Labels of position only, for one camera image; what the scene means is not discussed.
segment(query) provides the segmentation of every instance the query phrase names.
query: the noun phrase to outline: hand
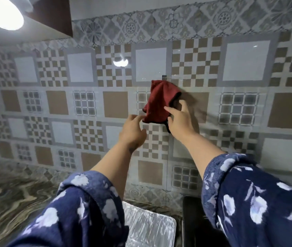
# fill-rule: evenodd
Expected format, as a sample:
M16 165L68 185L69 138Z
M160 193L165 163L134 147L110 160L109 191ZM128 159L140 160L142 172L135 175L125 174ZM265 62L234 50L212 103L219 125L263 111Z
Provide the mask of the hand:
M134 150L144 144L147 133L146 129L140 130L139 123L144 118L143 115L130 114L119 134L119 142L127 144L132 154Z
M179 100L179 103L181 104L181 111L172 107L164 108L174 116L173 119L168 117L169 129L173 137L185 145L185 141L196 132L192 126L192 120L186 101Z

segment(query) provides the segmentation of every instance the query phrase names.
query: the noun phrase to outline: red cloth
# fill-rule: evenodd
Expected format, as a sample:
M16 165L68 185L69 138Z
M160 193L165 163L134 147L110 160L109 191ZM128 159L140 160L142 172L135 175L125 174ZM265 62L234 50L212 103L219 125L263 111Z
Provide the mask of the red cloth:
M143 122L165 124L167 126L170 113L164 110L164 106L172 107L173 101L180 95L181 91L173 83L164 80L152 81L151 94L143 108L146 113Z

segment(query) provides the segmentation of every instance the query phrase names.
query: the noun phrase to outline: white square tile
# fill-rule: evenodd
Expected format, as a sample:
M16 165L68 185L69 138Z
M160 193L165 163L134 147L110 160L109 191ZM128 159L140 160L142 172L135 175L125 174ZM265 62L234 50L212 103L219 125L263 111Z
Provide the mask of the white square tile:
M33 57L15 58L19 82L37 82Z
M27 132L23 119L8 118L11 136L13 138L27 139Z
M67 55L71 82L93 82L91 53Z
M119 140L120 126L106 126L107 148L111 149Z
M179 140L176 140L176 139L174 139L173 141L173 156L176 158L187 158L187 159L192 158L187 148Z
M68 122L51 122L53 138L56 143L73 144L72 128Z
M136 81L161 80L165 75L166 48L136 50Z
M292 172L292 140L265 138L260 165Z
M263 80L270 41L228 43L223 81Z

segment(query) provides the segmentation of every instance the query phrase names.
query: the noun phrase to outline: kitchen wall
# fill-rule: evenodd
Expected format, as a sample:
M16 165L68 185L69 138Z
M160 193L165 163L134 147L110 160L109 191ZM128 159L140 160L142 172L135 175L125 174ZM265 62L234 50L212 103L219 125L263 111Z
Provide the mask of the kitchen wall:
M292 184L292 0L217 0L73 20L74 39L0 47L0 168L59 183L92 168L154 79L180 87L200 133ZM127 59L126 67L113 61ZM199 196L163 125L132 156L126 198Z

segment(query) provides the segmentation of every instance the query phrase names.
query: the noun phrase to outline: forearm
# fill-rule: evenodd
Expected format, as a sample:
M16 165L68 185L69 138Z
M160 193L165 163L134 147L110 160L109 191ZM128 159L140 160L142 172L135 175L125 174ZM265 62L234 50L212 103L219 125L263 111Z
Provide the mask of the forearm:
M121 199L127 182L127 172L133 149L118 142L91 170L104 174L114 185Z
M221 149L212 144L208 139L200 134L192 134L182 142L192 156L195 165L203 179L204 172L210 161L220 154L223 154Z

